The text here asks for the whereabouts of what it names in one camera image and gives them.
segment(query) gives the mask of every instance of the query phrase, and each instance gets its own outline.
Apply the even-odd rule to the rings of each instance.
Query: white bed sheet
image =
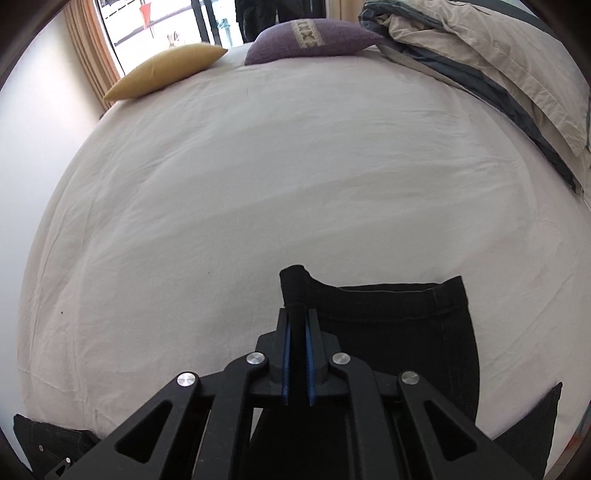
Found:
[[[591,398],[591,213],[473,96],[376,52],[244,67],[248,46],[120,102],[45,212],[21,298],[28,415],[112,431],[175,374],[251,351],[279,271],[333,285],[462,275],[491,437],[558,382]]]

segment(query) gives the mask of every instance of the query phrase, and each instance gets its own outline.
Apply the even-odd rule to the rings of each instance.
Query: purple pillow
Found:
[[[302,18],[261,32],[248,50],[244,65],[290,57],[348,55],[382,40],[381,35],[343,20]]]

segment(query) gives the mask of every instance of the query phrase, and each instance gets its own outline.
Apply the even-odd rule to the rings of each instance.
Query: white wall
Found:
[[[0,90],[0,427],[13,446],[12,417],[24,414],[16,362],[22,274],[53,189],[101,113],[60,14]]]

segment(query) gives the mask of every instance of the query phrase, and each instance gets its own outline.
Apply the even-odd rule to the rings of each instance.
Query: curtain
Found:
[[[103,100],[103,96],[120,76],[95,3],[93,0],[72,0],[66,5],[64,13],[82,68],[100,104],[107,111],[112,102]]]
[[[359,23],[359,14],[365,0],[329,0],[330,18]]]

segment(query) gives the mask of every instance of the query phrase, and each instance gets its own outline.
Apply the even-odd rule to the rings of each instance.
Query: metal screw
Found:
[[[407,385],[416,385],[421,377],[418,376],[418,373],[407,371],[402,374],[402,381]]]
[[[177,383],[181,387],[190,387],[195,383],[195,380],[195,374],[192,374],[191,372],[185,372],[177,377]]]
[[[351,357],[344,352],[335,353],[333,355],[333,363],[337,365],[346,365],[351,361]]]
[[[265,361],[265,354],[260,352],[249,353],[246,361],[251,365],[260,365]]]

